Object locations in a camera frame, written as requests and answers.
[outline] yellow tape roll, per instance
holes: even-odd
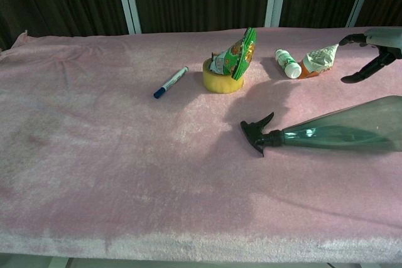
[[[204,86],[216,94],[229,94],[239,90],[244,83],[244,76],[239,80],[233,80],[231,75],[217,75],[209,70],[211,59],[204,61],[202,65],[202,78]]]

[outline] blue marker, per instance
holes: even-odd
[[[184,76],[184,74],[188,72],[188,67],[184,67],[182,69],[180,69],[178,72],[176,72],[176,74],[174,76],[172,76],[172,78],[167,81],[165,84],[163,84],[163,86],[153,94],[153,96],[158,99],[160,98],[174,83],[177,82],[177,80],[179,78],[181,78],[182,76]]]

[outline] green spray bottle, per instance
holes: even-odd
[[[274,113],[241,127],[263,156],[265,146],[402,151],[402,97],[388,96],[262,134]]]

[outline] pink fleece cloth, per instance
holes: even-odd
[[[287,79],[297,59],[363,28],[259,28],[243,88],[218,95],[202,63],[244,30],[32,38],[0,54],[0,252],[218,262],[401,262],[402,153],[247,142],[386,95],[402,62],[357,84],[377,56],[339,47],[331,71]],[[183,66],[161,99],[153,93]]]

